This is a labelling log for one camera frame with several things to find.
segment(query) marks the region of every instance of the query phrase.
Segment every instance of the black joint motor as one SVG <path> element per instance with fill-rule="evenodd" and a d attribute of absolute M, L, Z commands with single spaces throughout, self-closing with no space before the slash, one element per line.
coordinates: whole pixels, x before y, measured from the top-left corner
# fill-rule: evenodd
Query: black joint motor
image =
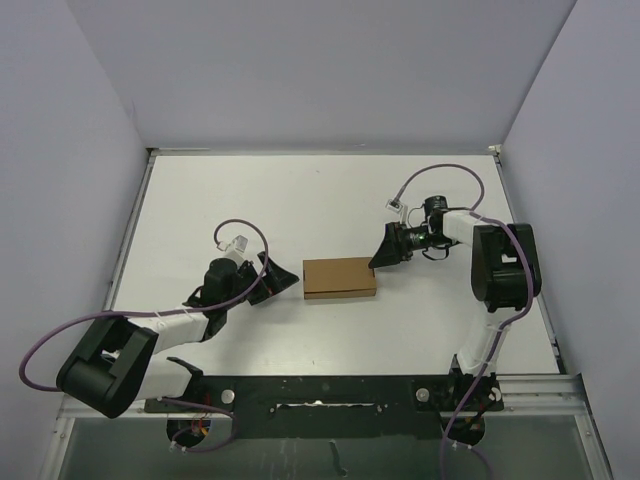
<path fill-rule="evenodd" d="M 426 252 L 434 248 L 448 252 L 453 242 L 442 233 L 443 215 L 450 211 L 446 197 L 429 197 L 422 207 L 424 221 L 418 227 L 410 227 L 403 222 L 385 225 L 384 238 L 369 262 L 369 268 L 388 267 L 409 261 L 415 250 Z"/>

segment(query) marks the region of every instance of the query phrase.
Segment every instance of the transparent panel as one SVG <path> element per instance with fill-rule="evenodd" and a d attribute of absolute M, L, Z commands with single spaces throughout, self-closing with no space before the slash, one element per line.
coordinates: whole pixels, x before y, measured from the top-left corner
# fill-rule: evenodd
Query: transparent panel
<path fill-rule="evenodd" d="M 495 478 L 592 478 L 572 416 L 489 417 L 479 447 Z M 61 479 L 432 479 L 438 478 L 438 441 L 411 437 L 376 439 L 238 440 L 210 454 L 168 451 L 165 420 L 78 419 Z M 213 444 L 229 432 L 216 420 L 201 444 Z M 447 478 L 490 478 L 468 451 L 447 455 Z"/>

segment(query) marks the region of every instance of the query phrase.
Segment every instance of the aluminum frame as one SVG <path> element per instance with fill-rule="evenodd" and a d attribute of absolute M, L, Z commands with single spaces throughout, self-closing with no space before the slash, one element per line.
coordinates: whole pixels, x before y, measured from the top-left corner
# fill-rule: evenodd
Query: aluminum frame
<path fill-rule="evenodd" d="M 127 223 L 122 246 L 118 254 L 116 266 L 114 269 L 113 279 L 110 284 L 109 291 L 105 300 L 105 308 L 112 308 L 118 294 L 120 282 L 127 257 L 135 235 L 136 225 L 140 217 L 145 194 L 158 156 L 184 156 L 184 155 L 282 155 L 282 154 L 350 154 L 350 155 L 371 155 L 390 154 L 398 152 L 364 152 L 364 151 L 314 151 L 314 152 L 226 152 L 215 151 L 210 149 L 160 149 L 153 150 L 149 157 L 149 162 L 145 170 L 138 195 L 134 202 L 131 216 Z M 453 154 L 456 152 L 427 152 L 429 154 Z M 493 155 L 496 158 L 496 168 L 502 181 L 503 189 L 505 189 L 507 203 L 510 210 L 511 201 L 508 191 L 504 185 L 501 163 L 498 155 L 492 149 L 482 152 L 457 152 L 458 154 L 485 154 Z M 542 302 L 543 318 L 549 333 L 549 340 L 552 345 L 555 343 L 555 333 L 549 321 L 548 313 Z M 503 401 L 505 410 L 502 412 L 487 412 L 486 416 L 573 416 L 582 445 L 585 451 L 589 468 L 591 469 L 594 480 L 611 480 L 613 476 L 607 461 L 604 448 L 600 441 L 595 423 L 588 409 L 587 397 L 584 390 L 582 380 L 579 376 L 571 375 L 498 375 L 498 380 L 502 388 Z M 192 418 L 193 414 L 149 414 L 144 412 L 144 401 L 134 402 L 119 418 L 137 418 L 137 419 L 155 419 L 158 418 Z M 49 449 L 45 456 L 45 461 L 40 472 L 40 480 L 57 480 L 59 478 L 62 466 L 64 464 L 69 440 L 73 434 L 73 427 L 76 419 L 82 418 L 103 418 L 103 416 L 86 406 L 82 402 L 65 395 L 60 407 L 53 437 L 49 445 Z"/>

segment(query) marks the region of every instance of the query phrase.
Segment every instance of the brown box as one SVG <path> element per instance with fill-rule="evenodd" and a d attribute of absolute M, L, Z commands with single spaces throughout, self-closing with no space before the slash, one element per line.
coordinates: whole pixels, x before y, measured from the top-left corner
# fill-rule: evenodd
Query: brown box
<path fill-rule="evenodd" d="M 373 297 L 376 275 L 368 266 L 371 257 L 303 260 L 304 298 Z"/>

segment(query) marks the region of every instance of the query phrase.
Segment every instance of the purple cable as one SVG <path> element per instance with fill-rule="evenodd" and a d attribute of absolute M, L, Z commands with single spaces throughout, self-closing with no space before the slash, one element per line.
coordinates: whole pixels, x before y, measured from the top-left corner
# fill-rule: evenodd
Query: purple cable
<path fill-rule="evenodd" d="M 404 193 L 404 191 L 407 189 L 407 187 L 413 181 L 414 178 L 416 178 L 421 173 L 428 172 L 429 170 L 434 170 L 436 168 L 457 168 L 459 170 L 464 170 L 465 172 L 469 173 L 473 178 L 475 178 L 476 181 L 478 182 L 478 185 L 480 186 L 480 196 L 478 196 L 478 199 L 473 205 L 471 205 L 471 208 L 469 210 L 475 210 L 478 207 L 478 205 L 480 205 L 480 203 L 484 199 L 484 183 L 482 182 L 482 179 L 476 172 L 471 170 L 469 167 L 465 167 L 464 165 L 458 165 L 457 163 L 437 163 L 436 165 L 430 165 L 428 167 L 421 168 L 420 170 L 415 172 L 413 175 L 411 175 L 407 179 L 407 181 L 404 182 L 404 185 L 400 187 L 400 190 L 398 190 L 398 193 L 393 199 L 394 202 L 400 201 L 400 197 L 402 197 L 402 194 Z"/>
<path fill-rule="evenodd" d="M 469 213 L 472 217 L 478 220 L 482 220 L 484 222 L 499 226 L 500 228 L 502 228 L 502 230 L 504 230 L 504 232 L 509 237 L 509 240 L 511 241 L 514 248 L 516 249 L 516 252 L 518 253 L 518 259 L 520 260 L 520 262 L 522 263 L 522 266 L 524 267 L 524 275 L 527 280 L 527 304 L 525 305 L 524 309 L 516 313 L 513 317 L 502 322 L 498 327 L 498 334 L 493 339 L 493 343 L 491 344 L 491 348 L 489 349 L 489 353 L 487 354 L 487 358 L 484 361 L 484 364 L 480 368 L 480 371 L 478 372 L 478 375 L 476 376 L 476 378 L 474 378 L 473 382 L 471 383 L 471 386 L 462 397 L 462 400 L 460 400 L 460 403 L 458 403 L 458 406 L 453 411 L 453 415 L 451 415 L 451 418 L 449 419 L 449 422 L 447 423 L 447 426 L 444 429 L 442 440 L 440 441 L 440 478 L 442 480 L 446 480 L 447 478 L 447 475 L 445 472 L 445 453 L 446 453 L 447 441 L 449 440 L 449 432 L 451 432 L 453 423 L 455 422 L 456 418 L 462 411 L 464 405 L 467 403 L 467 400 L 469 400 L 469 398 L 471 397 L 471 394 L 473 393 L 475 388 L 478 386 L 478 383 L 480 383 L 480 379 L 484 375 L 484 372 L 487 370 L 489 362 L 491 361 L 491 359 L 496 353 L 496 350 L 498 349 L 498 345 L 500 344 L 500 339 L 502 338 L 504 329 L 509 325 L 511 325 L 513 322 L 520 320 L 522 317 L 524 317 L 529 313 L 529 311 L 531 310 L 531 307 L 533 306 L 533 298 L 534 298 L 533 297 L 533 276 L 531 275 L 531 269 L 529 268 L 529 263 L 527 262 L 527 256 L 525 255 L 524 250 L 522 249 L 522 246 L 520 245 L 520 242 L 518 242 L 518 239 L 516 238 L 514 233 L 509 229 L 509 227 L 507 227 L 500 220 L 496 220 L 495 218 L 483 217 L 482 215 L 473 211 Z M 493 469 L 490 469 L 490 473 L 492 475 L 491 478 L 493 478 Z"/>
<path fill-rule="evenodd" d="M 185 402 L 185 401 L 182 401 L 182 400 L 176 400 L 176 399 L 167 398 L 167 397 L 163 397 L 162 398 L 162 402 L 163 403 L 168 403 L 170 405 L 177 405 L 178 407 L 197 408 L 198 410 L 205 411 L 205 412 L 221 413 L 222 415 L 226 415 L 227 417 L 229 417 L 231 419 L 231 421 L 233 422 L 231 424 L 231 433 L 222 442 L 217 443 L 215 445 L 212 445 L 211 447 L 202 447 L 202 448 L 191 447 L 191 448 L 186 448 L 185 449 L 186 452 L 189 452 L 189 453 L 211 453 L 211 452 L 215 452 L 216 450 L 220 450 L 222 447 L 226 447 L 227 445 L 229 445 L 231 442 L 233 442 L 235 440 L 236 436 L 238 435 L 238 426 L 237 426 L 238 417 L 236 417 L 231 412 L 228 412 L 226 410 L 222 410 L 221 408 L 212 407 L 210 405 L 204 405 L 204 404 L 201 404 L 201 403 Z M 182 435 L 183 433 L 186 433 L 188 431 L 191 431 L 191 427 L 187 427 L 187 428 L 183 428 L 182 430 L 178 430 L 173 435 L 173 437 L 171 437 L 171 441 L 172 442 L 176 442 L 176 439 L 180 435 Z"/>
<path fill-rule="evenodd" d="M 111 317 L 111 316 L 153 318 L 158 316 L 169 317 L 171 315 L 179 315 L 181 313 L 202 313 L 202 312 L 208 312 L 211 310 L 218 310 L 220 308 L 228 307 L 229 305 L 233 305 L 234 303 L 236 303 L 237 301 L 241 300 L 246 295 L 248 295 L 249 292 L 251 292 L 251 290 L 253 290 L 255 286 L 258 285 L 258 282 L 260 282 L 260 280 L 262 279 L 262 275 L 264 275 L 264 273 L 267 270 L 267 265 L 269 263 L 269 244 L 267 243 L 267 239 L 262 233 L 262 231 L 258 227 L 256 227 L 253 223 L 248 222 L 246 220 L 242 220 L 240 218 L 231 218 L 229 220 L 225 220 L 224 222 L 222 222 L 213 231 L 213 240 L 216 243 L 216 245 L 220 244 L 220 242 L 218 241 L 218 232 L 222 227 L 230 223 L 242 223 L 244 225 L 247 225 L 248 227 L 251 227 L 258 234 L 258 236 L 260 236 L 260 239 L 262 240 L 262 244 L 264 245 L 264 263 L 262 265 L 262 270 L 260 270 L 260 273 L 258 274 L 256 279 L 253 281 L 251 285 L 249 285 L 249 287 L 244 292 L 232 298 L 231 300 L 227 300 L 225 302 L 218 303 L 216 305 L 210 305 L 208 307 L 203 307 L 203 308 L 178 308 L 175 310 L 165 310 L 162 312 L 135 312 L 135 311 L 128 311 L 128 310 L 116 310 L 116 311 L 105 310 L 103 312 L 92 313 L 89 315 L 85 315 L 83 317 L 76 318 L 74 320 L 70 320 L 67 323 L 63 323 L 59 327 L 47 333 L 44 337 L 38 340 L 33 345 L 33 347 L 31 347 L 29 351 L 25 354 L 25 356 L 22 358 L 22 361 L 20 362 L 20 367 L 18 369 L 18 376 L 20 377 L 20 380 L 22 381 L 22 383 L 24 383 L 27 387 L 33 388 L 34 390 L 40 390 L 41 392 L 59 392 L 60 391 L 57 387 L 49 387 L 47 385 L 41 385 L 39 383 L 35 383 L 31 381 L 29 377 L 27 377 L 27 364 L 29 363 L 29 360 L 31 360 L 31 357 L 33 357 L 33 355 L 40 349 L 40 347 L 42 347 L 42 345 L 47 343 L 49 340 L 51 340 L 53 337 L 55 337 L 59 333 L 65 331 L 68 328 L 74 327 L 80 323 L 88 322 L 89 320 L 97 320 L 99 318 L 104 318 L 104 317 Z"/>

